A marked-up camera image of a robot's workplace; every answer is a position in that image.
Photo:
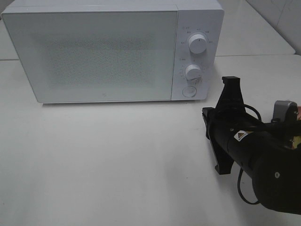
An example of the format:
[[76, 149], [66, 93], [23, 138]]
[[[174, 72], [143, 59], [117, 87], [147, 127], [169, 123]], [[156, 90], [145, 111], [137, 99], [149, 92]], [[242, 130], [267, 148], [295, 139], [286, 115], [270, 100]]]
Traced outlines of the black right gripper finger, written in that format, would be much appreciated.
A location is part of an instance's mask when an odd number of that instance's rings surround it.
[[222, 82], [224, 87], [216, 107], [244, 107], [240, 78], [235, 76], [223, 76]]
[[233, 158], [229, 155], [228, 144], [229, 139], [224, 139], [220, 144], [216, 139], [207, 138], [211, 144], [215, 159], [215, 170], [219, 175], [227, 175], [231, 173], [231, 169], [234, 163]]

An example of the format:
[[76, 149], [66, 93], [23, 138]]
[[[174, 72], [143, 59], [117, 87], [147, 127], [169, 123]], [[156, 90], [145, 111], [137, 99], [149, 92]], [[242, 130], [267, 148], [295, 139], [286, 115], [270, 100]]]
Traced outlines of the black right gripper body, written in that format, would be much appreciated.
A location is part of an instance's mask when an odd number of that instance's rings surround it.
[[259, 112], [252, 106], [239, 103], [229, 103], [220, 108], [204, 107], [202, 116], [206, 125], [206, 137], [212, 147], [221, 147], [215, 137], [215, 129], [223, 129], [230, 133], [231, 137], [238, 142], [252, 134], [251, 128], [244, 128], [238, 117], [246, 113], [246, 109], [253, 111], [256, 116]]

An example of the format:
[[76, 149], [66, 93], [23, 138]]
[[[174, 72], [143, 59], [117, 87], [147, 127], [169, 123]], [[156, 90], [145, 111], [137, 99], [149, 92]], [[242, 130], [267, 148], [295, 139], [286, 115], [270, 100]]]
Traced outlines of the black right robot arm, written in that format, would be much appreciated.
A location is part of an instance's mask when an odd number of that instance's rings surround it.
[[291, 214], [301, 212], [301, 134], [299, 108], [293, 101], [278, 100], [271, 122], [243, 101], [240, 78], [225, 76], [216, 107], [205, 107], [202, 116], [206, 137], [216, 158], [218, 174], [230, 174], [233, 163], [252, 180], [257, 203]]

